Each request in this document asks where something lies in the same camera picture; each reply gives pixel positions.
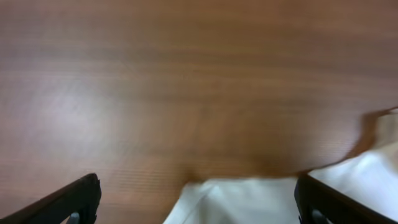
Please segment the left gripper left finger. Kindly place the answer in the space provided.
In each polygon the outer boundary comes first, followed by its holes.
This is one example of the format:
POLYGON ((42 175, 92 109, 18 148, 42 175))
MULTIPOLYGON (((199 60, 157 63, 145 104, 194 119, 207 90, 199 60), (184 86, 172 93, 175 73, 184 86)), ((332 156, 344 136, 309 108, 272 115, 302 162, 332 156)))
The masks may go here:
POLYGON ((101 200, 100 180, 87 174, 35 203, 1 219, 1 224, 61 223, 94 224, 101 200))

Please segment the white and beige cloth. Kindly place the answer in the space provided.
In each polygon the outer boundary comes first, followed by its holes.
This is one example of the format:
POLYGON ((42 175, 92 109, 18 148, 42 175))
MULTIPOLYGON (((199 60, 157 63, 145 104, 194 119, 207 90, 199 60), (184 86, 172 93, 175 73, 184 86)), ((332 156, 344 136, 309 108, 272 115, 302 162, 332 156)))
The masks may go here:
MULTIPOLYGON (((371 147, 308 174, 339 193, 397 221, 397 110, 369 115, 361 142, 371 147)), ((167 223, 300 223, 297 177, 211 179, 186 185, 167 223)))

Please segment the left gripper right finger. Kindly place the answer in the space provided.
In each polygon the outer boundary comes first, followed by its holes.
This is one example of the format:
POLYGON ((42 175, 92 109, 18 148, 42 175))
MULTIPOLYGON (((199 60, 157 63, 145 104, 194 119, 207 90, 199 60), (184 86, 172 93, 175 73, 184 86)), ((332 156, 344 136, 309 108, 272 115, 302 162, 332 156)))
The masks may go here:
POLYGON ((397 224, 308 174, 298 178, 294 198, 301 224, 397 224))

